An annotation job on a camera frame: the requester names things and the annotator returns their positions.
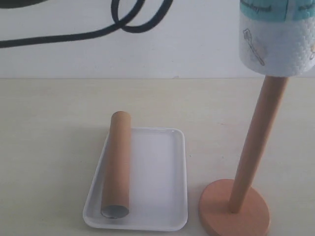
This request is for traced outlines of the brown cardboard tube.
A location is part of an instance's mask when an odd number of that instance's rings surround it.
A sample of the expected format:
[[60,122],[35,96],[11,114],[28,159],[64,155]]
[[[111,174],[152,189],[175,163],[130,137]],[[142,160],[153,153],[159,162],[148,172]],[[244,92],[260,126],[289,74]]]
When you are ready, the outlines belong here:
[[130,155],[131,116],[127,112],[118,111],[111,117],[104,155],[100,212],[107,218],[120,219],[129,214]]

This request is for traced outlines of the printed white paper towel roll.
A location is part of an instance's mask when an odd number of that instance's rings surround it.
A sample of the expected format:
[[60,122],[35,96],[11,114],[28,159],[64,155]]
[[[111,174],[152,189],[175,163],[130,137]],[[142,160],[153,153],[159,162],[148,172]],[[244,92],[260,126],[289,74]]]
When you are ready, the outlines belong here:
[[315,65],[313,0],[241,0],[239,56],[268,76],[301,75]]

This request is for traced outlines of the wooden paper towel holder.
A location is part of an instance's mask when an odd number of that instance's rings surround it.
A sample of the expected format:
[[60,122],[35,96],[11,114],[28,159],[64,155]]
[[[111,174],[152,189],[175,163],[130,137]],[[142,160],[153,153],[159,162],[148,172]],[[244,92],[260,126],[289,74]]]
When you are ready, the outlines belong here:
[[200,223],[210,236],[265,236],[271,216],[264,198],[252,188],[288,77],[266,76],[251,119],[234,179],[205,187],[199,204]]

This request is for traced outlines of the white rectangular plastic tray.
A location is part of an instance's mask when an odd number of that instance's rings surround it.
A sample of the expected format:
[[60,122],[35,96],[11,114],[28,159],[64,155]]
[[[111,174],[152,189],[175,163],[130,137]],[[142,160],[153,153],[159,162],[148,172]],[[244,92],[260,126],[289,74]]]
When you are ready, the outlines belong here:
[[83,209],[85,223],[97,229],[180,230],[188,220],[185,137],[175,128],[134,127],[131,133],[129,214],[102,216],[106,158],[102,153]]

